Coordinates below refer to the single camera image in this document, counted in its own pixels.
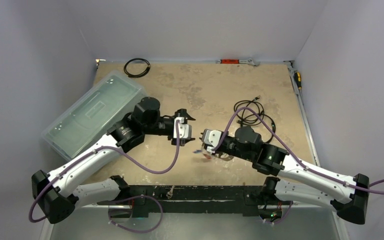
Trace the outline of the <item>red key tag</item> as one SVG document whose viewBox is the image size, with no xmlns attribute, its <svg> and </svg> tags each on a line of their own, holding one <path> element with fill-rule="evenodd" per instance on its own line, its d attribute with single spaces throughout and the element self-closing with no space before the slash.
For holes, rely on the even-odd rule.
<svg viewBox="0 0 384 240">
<path fill-rule="evenodd" d="M 211 160 L 211 159 L 212 159 L 212 156 L 209 155 L 209 154 L 203 153 L 202 155 L 203 155 L 207 160 Z"/>
</svg>

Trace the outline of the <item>silver key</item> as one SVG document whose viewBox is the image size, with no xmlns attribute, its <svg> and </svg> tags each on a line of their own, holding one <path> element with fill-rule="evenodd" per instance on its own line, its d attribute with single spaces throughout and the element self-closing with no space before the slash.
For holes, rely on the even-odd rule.
<svg viewBox="0 0 384 240">
<path fill-rule="evenodd" d="M 175 188 L 175 186 L 172 185 L 171 188 L 170 188 L 170 190 L 166 193 L 166 197 L 167 197 L 168 199 L 171 199 L 171 198 L 173 197 L 173 195 L 174 195 L 174 188 Z"/>
</svg>

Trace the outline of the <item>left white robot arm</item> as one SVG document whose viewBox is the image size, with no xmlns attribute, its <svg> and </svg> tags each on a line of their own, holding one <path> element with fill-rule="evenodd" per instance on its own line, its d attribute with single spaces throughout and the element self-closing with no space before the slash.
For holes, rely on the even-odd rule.
<svg viewBox="0 0 384 240">
<path fill-rule="evenodd" d="M 160 102 L 154 97 L 142 98 L 124 117 L 112 125 L 89 149 L 50 172 L 37 171 L 31 177 L 33 204 L 28 219 L 32 223 L 48 220 L 51 224 L 65 220 L 75 209 L 102 201 L 122 205 L 133 199 L 130 187 L 119 176 L 105 181 L 83 182 L 106 164 L 124 156 L 142 170 L 155 175 L 169 172 L 176 164 L 180 147 L 190 141 L 194 118 L 185 108 L 173 115 L 161 115 Z M 128 155 L 142 144 L 147 135 L 166 136 L 176 147 L 172 163 L 163 170 L 152 170 Z"/>
</svg>

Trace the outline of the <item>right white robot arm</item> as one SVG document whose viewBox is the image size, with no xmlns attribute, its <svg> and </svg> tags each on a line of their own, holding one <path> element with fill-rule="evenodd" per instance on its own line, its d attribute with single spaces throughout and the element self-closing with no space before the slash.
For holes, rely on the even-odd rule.
<svg viewBox="0 0 384 240">
<path fill-rule="evenodd" d="M 205 129 L 200 137 L 210 155 L 227 154 L 252 163 L 266 175 L 260 196 L 268 204 L 277 201 L 304 202 L 325 207 L 341 219 L 363 225 L 369 201 L 369 177 L 344 175 L 294 158 L 287 150 L 265 143 L 251 127 L 238 128 L 234 136 Z"/>
</svg>

